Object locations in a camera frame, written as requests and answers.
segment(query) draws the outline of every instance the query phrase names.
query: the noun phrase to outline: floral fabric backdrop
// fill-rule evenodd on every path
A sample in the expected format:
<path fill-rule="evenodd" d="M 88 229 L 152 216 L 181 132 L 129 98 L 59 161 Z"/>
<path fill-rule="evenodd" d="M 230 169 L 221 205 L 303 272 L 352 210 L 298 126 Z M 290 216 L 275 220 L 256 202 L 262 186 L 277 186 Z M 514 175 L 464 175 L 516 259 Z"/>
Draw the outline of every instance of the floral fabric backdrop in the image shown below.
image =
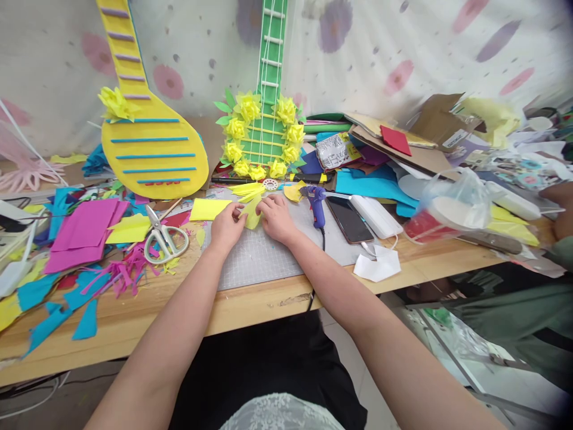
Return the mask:
<path fill-rule="evenodd" d="M 253 90 L 262 0 L 132 0 L 152 91 L 183 116 Z M 433 93 L 519 107 L 573 96 L 565 1 L 290 0 L 282 92 L 304 113 L 404 122 Z M 89 152 L 117 79 L 95 0 L 0 1 L 0 97 L 43 155 Z M 14 133 L 0 112 L 0 127 Z"/>

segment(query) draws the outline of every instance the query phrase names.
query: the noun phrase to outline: cutting mat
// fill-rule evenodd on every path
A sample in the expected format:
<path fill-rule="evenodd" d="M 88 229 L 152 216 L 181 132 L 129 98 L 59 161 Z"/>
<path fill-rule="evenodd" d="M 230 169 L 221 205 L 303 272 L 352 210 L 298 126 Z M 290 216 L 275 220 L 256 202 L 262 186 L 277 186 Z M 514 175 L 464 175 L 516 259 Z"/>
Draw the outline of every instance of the cutting mat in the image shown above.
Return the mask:
<path fill-rule="evenodd" d="M 221 189 L 211 189 L 208 194 L 211 198 L 228 199 L 237 201 L 237 197 L 231 191 Z M 310 211 L 308 199 L 303 199 L 296 204 L 288 201 L 288 209 L 294 223 L 305 233 L 315 244 L 322 248 L 322 234 L 313 227 L 313 216 Z M 342 266 L 356 263 L 356 259 L 362 247 L 350 245 L 346 242 L 342 231 L 327 204 L 323 202 L 326 236 L 326 253 Z M 211 222 L 205 227 L 205 243 L 203 249 L 211 242 Z M 242 287 L 244 285 L 258 284 L 260 282 L 273 281 L 281 278 L 301 275 L 303 270 L 298 265 L 291 252 L 281 243 L 271 239 L 263 230 L 261 223 L 254 230 L 245 229 L 230 252 L 219 280 L 219 290 L 230 290 L 231 288 Z"/>

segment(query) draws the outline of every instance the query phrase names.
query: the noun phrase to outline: hot glue gun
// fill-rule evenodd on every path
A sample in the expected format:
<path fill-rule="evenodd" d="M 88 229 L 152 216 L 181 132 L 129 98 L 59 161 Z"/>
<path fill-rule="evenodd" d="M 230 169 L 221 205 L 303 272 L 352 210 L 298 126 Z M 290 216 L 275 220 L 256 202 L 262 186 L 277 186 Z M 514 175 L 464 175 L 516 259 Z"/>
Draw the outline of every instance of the hot glue gun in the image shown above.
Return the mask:
<path fill-rule="evenodd" d="M 326 190 L 322 187 L 314 185 L 302 187 L 300 193 L 304 197 L 308 197 L 310 201 L 310 208 L 315 216 L 315 228 L 321 229 L 324 227 L 324 211 L 322 210 L 322 201 L 326 198 Z"/>

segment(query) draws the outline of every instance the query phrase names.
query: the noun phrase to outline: yellow foam guitar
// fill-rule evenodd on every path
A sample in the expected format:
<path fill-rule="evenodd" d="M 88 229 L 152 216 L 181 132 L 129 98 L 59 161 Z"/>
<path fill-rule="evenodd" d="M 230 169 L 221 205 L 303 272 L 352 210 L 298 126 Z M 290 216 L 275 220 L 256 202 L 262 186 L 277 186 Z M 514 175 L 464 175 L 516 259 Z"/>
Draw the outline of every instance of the yellow foam guitar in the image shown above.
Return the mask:
<path fill-rule="evenodd" d="M 103 122 L 101 143 L 118 179 L 133 192 L 173 199 L 196 192 L 208 176 L 199 134 L 147 85 L 128 0 L 97 0 L 119 88 L 141 108 L 135 122 Z"/>

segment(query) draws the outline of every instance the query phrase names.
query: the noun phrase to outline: smartphone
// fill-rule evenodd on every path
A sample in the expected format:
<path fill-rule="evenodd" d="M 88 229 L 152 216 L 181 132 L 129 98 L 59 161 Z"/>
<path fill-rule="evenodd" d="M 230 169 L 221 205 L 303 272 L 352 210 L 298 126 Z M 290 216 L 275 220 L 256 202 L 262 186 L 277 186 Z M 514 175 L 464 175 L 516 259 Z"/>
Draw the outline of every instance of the smartphone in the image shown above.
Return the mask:
<path fill-rule="evenodd" d="M 374 240 L 374 236 L 372 236 L 372 233 L 370 233 L 370 230 L 368 230 L 368 227 L 364 221 L 362 221 L 358 212 L 352 207 L 350 200 L 342 197 L 329 196 L 326 198 L 326 204 L 328 204 L 349 244 L 371 242 Z"/>

